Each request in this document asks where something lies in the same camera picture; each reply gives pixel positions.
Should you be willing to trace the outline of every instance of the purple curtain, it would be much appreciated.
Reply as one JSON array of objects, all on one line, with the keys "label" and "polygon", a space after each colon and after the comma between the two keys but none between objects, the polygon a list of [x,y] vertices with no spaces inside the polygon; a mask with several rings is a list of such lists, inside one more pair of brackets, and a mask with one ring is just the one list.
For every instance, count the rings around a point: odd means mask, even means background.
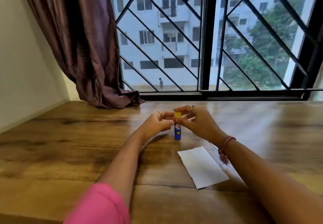
[{"label": "purple curtain", "polygon": [[28,0],[62,71],[98,108],[142,103],[119,87],[119,47],[110,0]]}]

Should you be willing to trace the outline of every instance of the yellow cap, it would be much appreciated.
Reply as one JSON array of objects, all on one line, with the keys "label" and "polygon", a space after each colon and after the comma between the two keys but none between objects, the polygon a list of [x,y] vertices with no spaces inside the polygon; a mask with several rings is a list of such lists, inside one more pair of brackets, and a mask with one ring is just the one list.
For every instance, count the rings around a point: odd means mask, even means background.
[{"label": "yellow cap", "polygon": [[175,118],[181,118],[182,114],[181,112],[175,112]]}]

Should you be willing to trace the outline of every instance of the white paper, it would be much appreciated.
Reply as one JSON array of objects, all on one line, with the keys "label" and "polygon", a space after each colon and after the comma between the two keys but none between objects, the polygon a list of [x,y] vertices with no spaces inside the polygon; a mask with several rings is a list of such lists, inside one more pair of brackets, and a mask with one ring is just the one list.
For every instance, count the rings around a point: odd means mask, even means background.
[{"label": "white paper", "polygon": [[204,147],[201,146],[177,153],[190,174],[196,189],[229,179]]}]

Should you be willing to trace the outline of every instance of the glue stick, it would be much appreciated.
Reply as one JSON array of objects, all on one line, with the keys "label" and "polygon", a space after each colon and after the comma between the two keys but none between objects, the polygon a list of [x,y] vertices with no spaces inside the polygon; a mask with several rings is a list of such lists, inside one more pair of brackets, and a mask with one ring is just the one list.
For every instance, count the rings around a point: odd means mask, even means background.
[{"label": "glue stick", "polygon": [[[175,118],[181,118],[182,114],[180,112],[175,113]],[[181,125],[180,124],[174,124],[174,137],[175,140],[180,140],[181,139]]]}]

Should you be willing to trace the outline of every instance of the pink sleeve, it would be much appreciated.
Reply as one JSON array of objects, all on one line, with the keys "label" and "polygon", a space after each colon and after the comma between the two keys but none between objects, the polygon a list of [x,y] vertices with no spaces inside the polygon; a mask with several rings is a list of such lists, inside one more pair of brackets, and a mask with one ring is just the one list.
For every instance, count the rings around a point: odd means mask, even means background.
[{"label": "pink sleeve", "polygon": [[64,224],[129,224],[128,208],[110,186],[95,183],[83,196]]}]

